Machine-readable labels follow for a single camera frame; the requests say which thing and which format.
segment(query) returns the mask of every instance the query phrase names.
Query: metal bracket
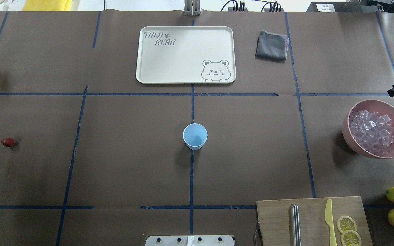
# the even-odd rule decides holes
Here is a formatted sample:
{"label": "metal bracket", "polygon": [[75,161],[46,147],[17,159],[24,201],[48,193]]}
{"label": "metal bracket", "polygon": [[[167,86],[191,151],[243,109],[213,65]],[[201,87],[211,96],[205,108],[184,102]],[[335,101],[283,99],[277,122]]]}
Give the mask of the metal bracket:
{"label": "metal bracket", "polygon": [[200,15],[200,0],[185,0],[185,15]]}

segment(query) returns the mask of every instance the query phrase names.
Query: metal handle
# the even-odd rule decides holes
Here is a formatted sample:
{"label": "metal handle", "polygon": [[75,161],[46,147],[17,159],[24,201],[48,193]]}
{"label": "metal handle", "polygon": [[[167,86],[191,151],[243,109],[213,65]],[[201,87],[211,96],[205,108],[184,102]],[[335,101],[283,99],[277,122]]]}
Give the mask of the metal handle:
{"label": "metal handle", "polygon": [[300,219],[299,219],[299,206],[291,204],[290,206],[290,233],[291,233],[291,246],[301,246],[300,243]]}
{"label": "metal handle", "polygon": [[258,224],[256,225],[255,235],[253,235],[253,240],[254,240],[253,243],[255,244],[255,246],[258,245],[257,238],[258,238],[258,231],[259,231],[260,226],[261,226],[261,224],[258,221]]}

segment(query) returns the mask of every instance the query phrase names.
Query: pink bowl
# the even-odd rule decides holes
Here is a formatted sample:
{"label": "pink bowl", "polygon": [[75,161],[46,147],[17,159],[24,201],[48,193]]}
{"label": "pink bowl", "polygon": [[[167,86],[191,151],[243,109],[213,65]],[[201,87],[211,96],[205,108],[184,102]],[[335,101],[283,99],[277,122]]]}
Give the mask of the pink bowl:
{"label": "pink bowl", "polygon": [[376,158],[376,159],[390,159],[394,158],[394,143],[391,145],[391,150],[390,152],[385,155],[385,156],[378,156],[374,155],[367,150],[365,150],[363,147],[361,147],[354,139],[354,136],[352,136],[352,133],[349,128],[349,114],[352,111],[357,111],[359,112],[360,110],[367,110],[369,112],[379,112],[380,115],[385,115],[387,114],[390,119],[392,119],[392,125],[394,127],[394,107],[388,103],[385,103],[383,101],[378,101],[378,100],[365,100],[361,101],[355,106],[349,110],[349,113],[347,114],[346,118],[344,119],[343,122],[343,137],[346,143],[351,147],[352,150],[357,152],[358,154],[364,155],[366,157],[370,158]]}

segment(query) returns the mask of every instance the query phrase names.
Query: cutting board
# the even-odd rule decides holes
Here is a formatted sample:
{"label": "cutting board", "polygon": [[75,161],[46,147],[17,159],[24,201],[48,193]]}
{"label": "cutting board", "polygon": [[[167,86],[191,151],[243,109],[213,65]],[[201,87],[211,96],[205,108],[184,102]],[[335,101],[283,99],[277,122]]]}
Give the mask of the cutting board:
{"label": "cutting board", "polygon": [[[359,196],[330,197],[337,245],[342,246],[337,220],[342,215],[352,217],[362,246],[372,246],[363,202]],[[329,245],[329,228],[325,222],[327,198],[306,198],[257,201],[258,221],[261,223],[263,246],[290,245],[289,208],[297,204],[300,212],[300,237],[302,245]]]}

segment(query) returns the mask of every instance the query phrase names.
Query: table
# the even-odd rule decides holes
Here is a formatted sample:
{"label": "table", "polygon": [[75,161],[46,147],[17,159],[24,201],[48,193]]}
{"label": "table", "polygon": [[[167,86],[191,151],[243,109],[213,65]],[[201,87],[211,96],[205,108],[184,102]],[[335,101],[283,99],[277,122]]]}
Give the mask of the table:
{"label": "table", "polygon": [[[225,25],[227,85],[136,81],[139,30]],[[259,31],[290,37],[255,59]],[[0,12],[0,245],[144,245],[234,235],[252,245],[257,200],[361,196],[374,245],[394,245],[394,159],[355,154],[357,102],[394,106],[394,14]],[[182,131],[208,130],[191,151]]]}

